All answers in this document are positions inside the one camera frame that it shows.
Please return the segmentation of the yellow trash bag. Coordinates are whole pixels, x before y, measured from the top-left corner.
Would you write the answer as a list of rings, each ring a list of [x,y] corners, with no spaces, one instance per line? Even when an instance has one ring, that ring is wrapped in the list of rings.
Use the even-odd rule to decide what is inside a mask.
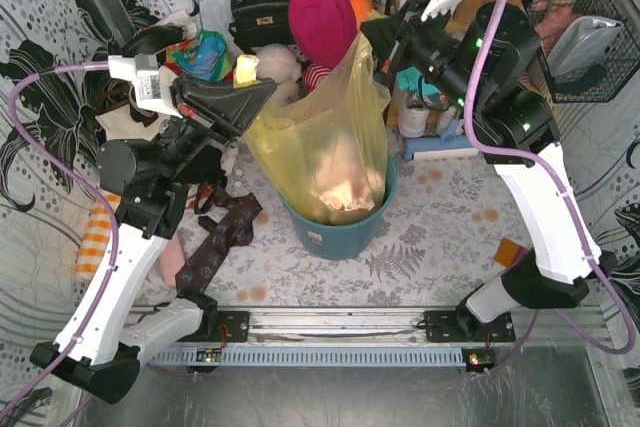
[[[386,193],[389,91],[374,79],[372,47],[358,35],[306,97],[269,101],[244,138],[290,208],[324,225],[364,220]]]

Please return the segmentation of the teal trash bin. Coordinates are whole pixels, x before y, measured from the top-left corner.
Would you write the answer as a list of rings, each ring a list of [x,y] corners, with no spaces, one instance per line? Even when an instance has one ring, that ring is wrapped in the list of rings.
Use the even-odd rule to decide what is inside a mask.
[[[296,238],[311,255],[330,261],[351,260],[356,259],[373,241],[383,215],[394,198],[397,181],[396,162],[389,156],[386,192],[381,207],[366,219],[348,225],[312,222],[295,212],[282,195],[279,198],[289,214]]]

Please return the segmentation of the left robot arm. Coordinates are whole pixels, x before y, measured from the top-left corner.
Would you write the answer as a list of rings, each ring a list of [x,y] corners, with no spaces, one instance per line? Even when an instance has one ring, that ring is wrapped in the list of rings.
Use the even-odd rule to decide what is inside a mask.
[[[168,110],[151,141],[111,140],[99,153],[102,189],[118,195],[118,230],[93,283],[57,337],[37,344],[31,361],[61,380],[115,404],[127,395],[149,360],[193,336],[219,339],[227,331],[216,300],[205,294],[215,271],[206,267],[177,282],[175,300],[132,327],[125,321],[148,271],[174,236],[190,185],[187,173],[212,141],[228,146],[253,123],[277,86],[271,79],[236,88],[182,74],[142,74],[133,81],[137,105]]]

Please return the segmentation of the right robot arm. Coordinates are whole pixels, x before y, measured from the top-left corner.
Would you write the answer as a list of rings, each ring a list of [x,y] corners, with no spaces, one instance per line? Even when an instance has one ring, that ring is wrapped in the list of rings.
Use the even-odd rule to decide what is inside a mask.
[[[416,68],[455,107],[464,108],[474,62],[495,5],[479,8],[462,40],[446,32],[446,17],[421,20],[409,8],[364,22],[360,30],[386,70]],[[481,340],[500,316],[518,308],[574,308],[587,281],[607,276],[613,253],[594,242],[581,215],[567,205],[569,186],[559,130],[550,106],[525,87],[521,74],[540,46],[527,15],[507,4],[476,82],[465,135],[509,188],[533,243],[515,263],[456,307],[450,324],[464,339]]]

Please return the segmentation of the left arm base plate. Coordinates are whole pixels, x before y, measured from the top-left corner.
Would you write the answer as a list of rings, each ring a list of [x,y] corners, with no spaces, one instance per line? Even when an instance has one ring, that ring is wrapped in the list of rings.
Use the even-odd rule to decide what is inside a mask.
[[[244,343],[248,339],[249,329],[248,311],[205,313],[194,339],[196,342]]]

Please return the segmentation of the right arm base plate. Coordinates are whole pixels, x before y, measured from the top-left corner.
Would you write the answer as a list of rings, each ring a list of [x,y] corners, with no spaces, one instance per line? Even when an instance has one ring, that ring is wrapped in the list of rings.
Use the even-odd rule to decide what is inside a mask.
[[[482,324],[471,319],[467,332],[458,322],[456,312],[451,309],[427,310],[417,323],[425,331],[426,339],[432,343],[510,343],[516,340],[510,313],[498,316],[490,323]]]

